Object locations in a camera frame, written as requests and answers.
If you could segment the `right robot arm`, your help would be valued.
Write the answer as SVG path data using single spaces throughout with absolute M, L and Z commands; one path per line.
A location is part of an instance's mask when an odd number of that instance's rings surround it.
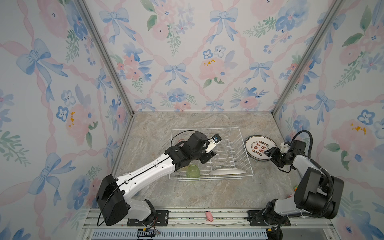
M 289 166 L 290 170 L 298 171 L 301 178 L 293 197 L 274 199 L 262 210 L 261 218 L 269 225 L 277 224 L 283 217 L 331 220 L 339 211 L 344 181 L 316 163 L 305 149 L 306 143 L 293 140 L 265 151 L 279 169 Z

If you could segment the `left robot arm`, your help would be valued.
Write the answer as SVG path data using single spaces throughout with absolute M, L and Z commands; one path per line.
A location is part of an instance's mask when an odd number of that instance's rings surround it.
M 128 218 L 148 226 L 155 221 L 156 209 L 149 200 L 135 200 L 133 196 L 154 181 L 187 167 L 192 161 L 205 164 L 216 152 L 214 148 L 222 141 L 220 135 L 208 138 L 193 131 L 187 141 L 171 145 L 149 164 L 117 178 L 108 175 L 103 178 L 96 201 L 100 208 L 97 225 L 112 226 Z

